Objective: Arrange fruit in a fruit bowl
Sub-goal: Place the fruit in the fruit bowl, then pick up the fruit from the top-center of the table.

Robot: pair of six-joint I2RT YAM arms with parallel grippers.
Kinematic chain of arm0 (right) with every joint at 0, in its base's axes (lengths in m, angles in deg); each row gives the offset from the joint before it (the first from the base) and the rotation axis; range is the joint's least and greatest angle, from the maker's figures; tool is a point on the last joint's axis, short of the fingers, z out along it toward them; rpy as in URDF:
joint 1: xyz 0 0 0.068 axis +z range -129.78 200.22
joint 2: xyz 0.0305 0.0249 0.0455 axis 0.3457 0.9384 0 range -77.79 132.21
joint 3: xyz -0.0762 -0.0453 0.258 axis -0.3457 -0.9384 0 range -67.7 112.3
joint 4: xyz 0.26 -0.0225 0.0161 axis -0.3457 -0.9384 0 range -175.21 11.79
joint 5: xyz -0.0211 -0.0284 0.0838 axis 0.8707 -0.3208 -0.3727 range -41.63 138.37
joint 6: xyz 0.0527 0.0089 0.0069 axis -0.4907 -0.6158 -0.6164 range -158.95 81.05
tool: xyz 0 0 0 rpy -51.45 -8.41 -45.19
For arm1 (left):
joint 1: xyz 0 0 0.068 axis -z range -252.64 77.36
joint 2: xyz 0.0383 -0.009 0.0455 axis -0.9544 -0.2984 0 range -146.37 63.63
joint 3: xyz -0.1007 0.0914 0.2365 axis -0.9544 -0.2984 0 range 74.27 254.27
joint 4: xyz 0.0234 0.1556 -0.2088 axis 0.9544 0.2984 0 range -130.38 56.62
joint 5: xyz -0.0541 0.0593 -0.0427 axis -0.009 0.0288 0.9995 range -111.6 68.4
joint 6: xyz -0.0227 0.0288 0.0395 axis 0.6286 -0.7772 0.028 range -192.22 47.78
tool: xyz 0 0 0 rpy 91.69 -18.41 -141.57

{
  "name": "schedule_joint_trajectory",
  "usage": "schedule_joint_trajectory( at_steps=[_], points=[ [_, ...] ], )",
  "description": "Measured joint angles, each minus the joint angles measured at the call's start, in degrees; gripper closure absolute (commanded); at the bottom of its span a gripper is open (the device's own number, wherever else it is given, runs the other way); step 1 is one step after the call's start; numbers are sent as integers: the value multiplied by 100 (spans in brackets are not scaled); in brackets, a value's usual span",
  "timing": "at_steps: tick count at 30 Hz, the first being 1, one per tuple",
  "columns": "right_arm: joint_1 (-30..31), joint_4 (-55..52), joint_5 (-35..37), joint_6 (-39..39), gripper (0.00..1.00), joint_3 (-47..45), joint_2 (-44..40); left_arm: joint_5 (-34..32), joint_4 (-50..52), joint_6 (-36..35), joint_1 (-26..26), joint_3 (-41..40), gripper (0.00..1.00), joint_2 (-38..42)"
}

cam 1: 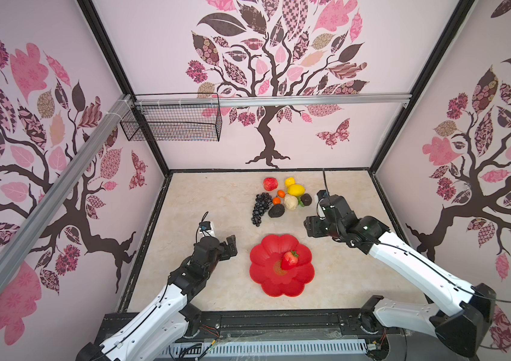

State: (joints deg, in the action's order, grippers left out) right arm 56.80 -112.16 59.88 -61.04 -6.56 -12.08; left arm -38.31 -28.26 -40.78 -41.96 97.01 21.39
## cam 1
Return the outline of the cream pear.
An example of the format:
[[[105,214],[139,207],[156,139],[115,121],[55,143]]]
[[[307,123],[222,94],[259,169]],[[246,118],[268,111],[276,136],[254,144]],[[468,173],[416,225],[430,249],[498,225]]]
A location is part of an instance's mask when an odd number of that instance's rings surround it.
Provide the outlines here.
[[[287,210],[294,211],[299,206],[299,199],[296,196],[286,194],[283,203]]]

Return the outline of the dark avocado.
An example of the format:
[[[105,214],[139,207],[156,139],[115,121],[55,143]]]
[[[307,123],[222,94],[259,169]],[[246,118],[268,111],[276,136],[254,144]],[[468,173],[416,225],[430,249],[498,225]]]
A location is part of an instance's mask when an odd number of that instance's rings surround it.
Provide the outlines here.
[[[270,218],[280,218],[284,214],[285,214],[285,206],[283,204],[273,205],[268,211],[268,216]]]

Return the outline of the red strawberry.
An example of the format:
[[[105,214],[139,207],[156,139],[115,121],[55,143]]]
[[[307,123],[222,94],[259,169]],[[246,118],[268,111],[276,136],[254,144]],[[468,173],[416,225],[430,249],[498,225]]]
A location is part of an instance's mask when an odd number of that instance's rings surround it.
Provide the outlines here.
[[[297,251],[287,251],[282,256],[280,267],[283,271],[294,269],[299,263],[299,254]]]

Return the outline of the red flower-shaped bowl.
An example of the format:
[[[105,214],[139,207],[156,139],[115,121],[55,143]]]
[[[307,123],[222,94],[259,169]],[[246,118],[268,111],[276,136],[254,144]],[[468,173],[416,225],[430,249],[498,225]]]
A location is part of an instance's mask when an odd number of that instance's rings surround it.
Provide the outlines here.
[[[249,275],[270,297],[298,297],[315,277],[311,250],[291,235],[269,235],[252,248]]]

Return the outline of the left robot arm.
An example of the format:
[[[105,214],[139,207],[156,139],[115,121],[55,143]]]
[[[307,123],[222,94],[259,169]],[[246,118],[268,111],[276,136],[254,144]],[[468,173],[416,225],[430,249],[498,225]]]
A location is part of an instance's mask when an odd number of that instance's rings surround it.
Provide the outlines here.
[[[76,359],[153,360],[185,334],[196,335],[201,311],[192,305],[192,299],[205,288],[218,263],[235,256],[236,236],[223,242],[213,236],[202,237],[146,308],[100,344],[86,344]]]

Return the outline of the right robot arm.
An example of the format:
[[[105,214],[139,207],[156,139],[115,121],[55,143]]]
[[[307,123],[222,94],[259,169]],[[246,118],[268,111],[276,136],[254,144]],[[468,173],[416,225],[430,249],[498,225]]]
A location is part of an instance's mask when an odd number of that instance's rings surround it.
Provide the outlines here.
[[[495,320],[499,299],[490,286],[473,285],[433,263],[372,216],[358,218],[344,197],[320,190],[316,215],[304,226],[309,237],[330,237],[398,272],[428,297],[427,304],[373,295],[360,309],[361,330],[399,328],[430,335],[452,352],[474,359]]]

